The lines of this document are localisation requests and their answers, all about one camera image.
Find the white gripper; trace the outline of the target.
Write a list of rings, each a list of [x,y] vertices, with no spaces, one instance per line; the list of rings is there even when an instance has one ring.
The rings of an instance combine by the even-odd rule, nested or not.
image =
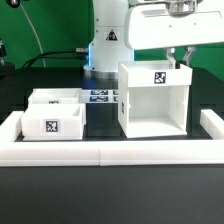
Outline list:
[[[224,42],[224,0],[129,0],[124,42],[133,50],[166,48],[174,68],[175,49],[187,46],[182,63],[190,65],[194,45]]]

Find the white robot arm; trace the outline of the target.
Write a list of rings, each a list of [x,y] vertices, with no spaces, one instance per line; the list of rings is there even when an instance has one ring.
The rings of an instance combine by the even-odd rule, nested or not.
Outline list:
[[[94,37],[84,74],[115,79],[118,63],[136,50],[185,47],[189,61],[197,45],[224,42],[224,0],[92,0]]]

